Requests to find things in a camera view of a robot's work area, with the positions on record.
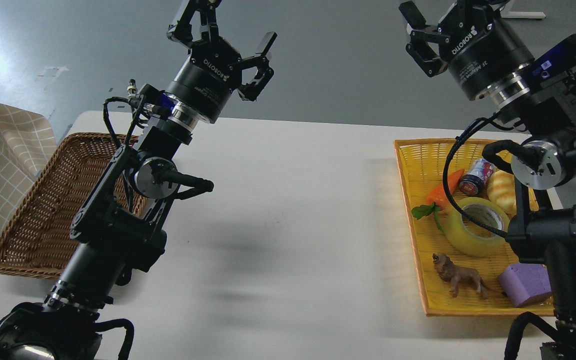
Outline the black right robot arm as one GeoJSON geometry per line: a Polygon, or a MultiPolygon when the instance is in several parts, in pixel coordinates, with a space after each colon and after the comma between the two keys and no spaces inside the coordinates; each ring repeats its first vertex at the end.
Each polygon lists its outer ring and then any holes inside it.
{"type": "Polygon", "coordinates": [[[532,312],[510,326],[504,358],[518,358],[526,326],[550,338],[543,360],[576,360],[576,33],[535,57],[505,19],[509,0],[455,0],[437,24],[412,0],[398,9],[407,27],[407,54],[433,77],[450,72],[471,101],[489,98],[496,112],[474,120],[455,139],[443,167],[487,125],[523,126],[529,137],[498,140],[485,160],[514,178],[517,213],[506,230],[474,224],[500,236],[522,264],[548,271],[554,325],[532,312]]]}

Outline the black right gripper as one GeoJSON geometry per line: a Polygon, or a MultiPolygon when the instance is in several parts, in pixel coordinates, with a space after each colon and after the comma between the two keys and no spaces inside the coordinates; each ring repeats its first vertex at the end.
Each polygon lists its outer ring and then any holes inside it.
{"type": "Polygon", "coordinates": [[[509,2],[457,0],[437,26],[426,23],[414,1],[404,1],[398,9],[410,26],[406,52],[426,76],[448,69],[466,97],[477,100],[490,85],[535,59],[501,18],[499,9],[509,2]],[[439,55],[430,44],[439,45],[439,55]]]}

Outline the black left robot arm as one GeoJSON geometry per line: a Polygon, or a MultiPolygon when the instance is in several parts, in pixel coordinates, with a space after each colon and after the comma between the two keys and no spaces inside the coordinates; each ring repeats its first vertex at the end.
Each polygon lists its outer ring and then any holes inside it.
{"type": "Polygon", "coordinates": [[[147,272],[164,253],[163,225],[174,201],[212,192],[205,178],[178,171],[173,157],[192,141],[199,122],[213,124],[233,95],[254,101],[274,76],[266,33],[254,55],[242,57],[220,36],[219,0],[184,0],[167,38],[188,56],[167,89],[131,79],[126,97],[103,102],[103,122],[115,148],[89,196],[74,215],[69,237],[78,248],[41,303],[23,302],[0,320],[0,360],[93,360],[102,333],[122,328],[119,360],[135,337],[125,318],[99,321],[132,271],[147,272]]]}

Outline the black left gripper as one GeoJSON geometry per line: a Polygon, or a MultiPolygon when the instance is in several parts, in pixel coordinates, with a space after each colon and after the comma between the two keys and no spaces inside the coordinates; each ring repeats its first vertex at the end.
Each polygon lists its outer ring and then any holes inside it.
{"type": "Polygon", "coordinates": [[[237,89],[243,101],[256,101],[274,77],[270,48],[278,34],[267,32],[254,55],[241,59],[240,53],[220,37],[217,7],[221,0],[183,0],[166,37],[182,44],[189,56],[169,83],[166,93],[191,107],[211,124],[217,121],[237,89]],[[192,20],[199,14],[199,39],[194,40],[192,20]],[[242,83],[242,71],[256,69],[250,82],[242,83]]]}

